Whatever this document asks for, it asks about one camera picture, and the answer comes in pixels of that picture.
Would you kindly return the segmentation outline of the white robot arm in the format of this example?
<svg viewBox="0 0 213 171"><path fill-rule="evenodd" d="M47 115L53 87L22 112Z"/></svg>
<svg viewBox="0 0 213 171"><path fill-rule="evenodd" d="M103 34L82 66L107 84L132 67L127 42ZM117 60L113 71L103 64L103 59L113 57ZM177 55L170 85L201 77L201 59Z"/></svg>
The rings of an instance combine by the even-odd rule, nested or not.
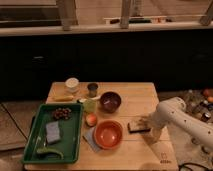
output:
<svg viewBox="0 0 213 171"><path fill-rule="evenodd" d="M173 123L213 151L213 126L189 116L185 110L183 99L170 98L159 102L154 112L142 117L142 123L151 129L151 139L154 142L159 140L162 129L168 123Z"/></svg>

